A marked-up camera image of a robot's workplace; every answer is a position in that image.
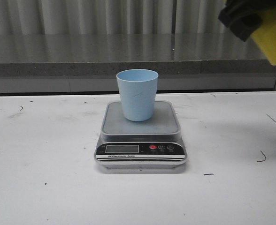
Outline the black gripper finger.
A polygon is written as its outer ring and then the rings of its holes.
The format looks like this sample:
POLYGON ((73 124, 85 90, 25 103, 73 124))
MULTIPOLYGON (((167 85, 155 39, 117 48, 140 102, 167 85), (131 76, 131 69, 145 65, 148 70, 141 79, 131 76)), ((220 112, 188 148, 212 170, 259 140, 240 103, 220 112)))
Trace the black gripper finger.
POLYGON ((218 19, 245 42, 263 24, 258 13, 273 8, 276 0, 227 0, 218 19))

